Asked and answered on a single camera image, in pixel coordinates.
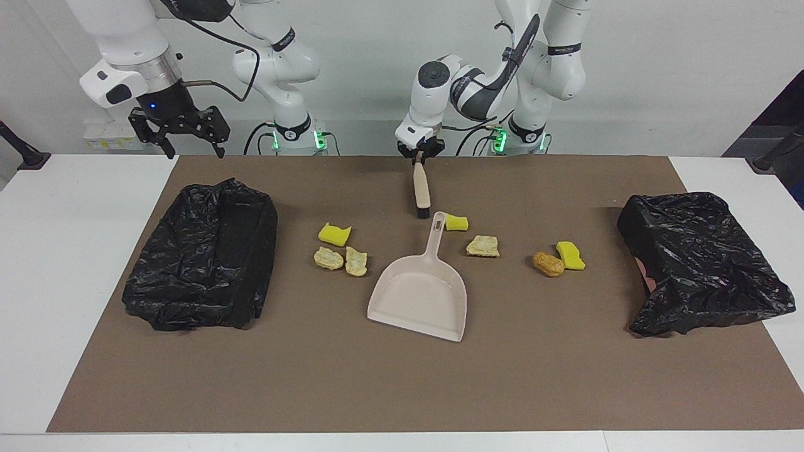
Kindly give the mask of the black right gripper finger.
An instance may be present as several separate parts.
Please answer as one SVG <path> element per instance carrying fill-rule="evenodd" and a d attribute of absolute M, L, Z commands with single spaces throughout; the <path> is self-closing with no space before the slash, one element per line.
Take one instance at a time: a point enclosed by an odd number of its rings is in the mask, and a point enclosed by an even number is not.
<path fill-rule="evenodd" d="M 132 108 L 128 121 L 141 143 L 158 146 L 169 159 L 175 157 L 175 148 L 167 137 L 170 131 L 167 121 L 150 118 L 141 107 Z"/>
<path fill-rule="evenodd" d="M 196 137 L 206 140 L 218 158 L 225 155 L 224 143 L 229 140 L 231 129 L 217 106 L 197 111 Z"/>

